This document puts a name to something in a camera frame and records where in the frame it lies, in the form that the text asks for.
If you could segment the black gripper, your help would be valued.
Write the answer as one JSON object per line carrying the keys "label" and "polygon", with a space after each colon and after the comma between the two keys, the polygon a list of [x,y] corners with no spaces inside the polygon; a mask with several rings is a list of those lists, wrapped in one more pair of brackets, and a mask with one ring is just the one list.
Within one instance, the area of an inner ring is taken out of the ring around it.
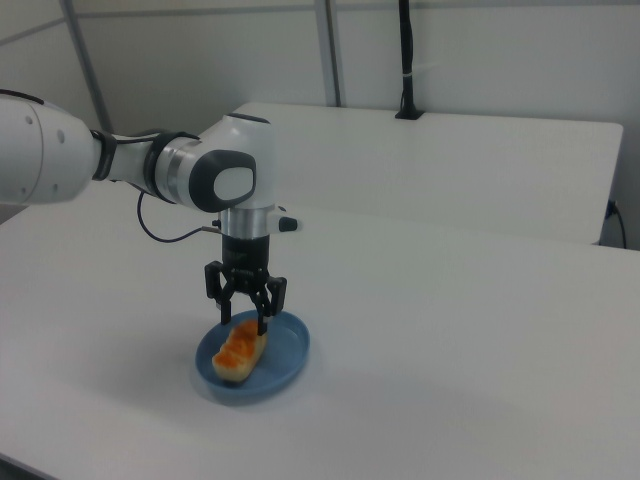
{"label": "black gripper", "polygon": [[231,321],[231,298],[235,291],[254,291],[257,334],[265,335],[269,318],[284,308],[287,279],[268,273],[270,237],[238,239],[222,237],[222,263],[213,261],[204,268],[206,294],[220,310],[220,323]]}

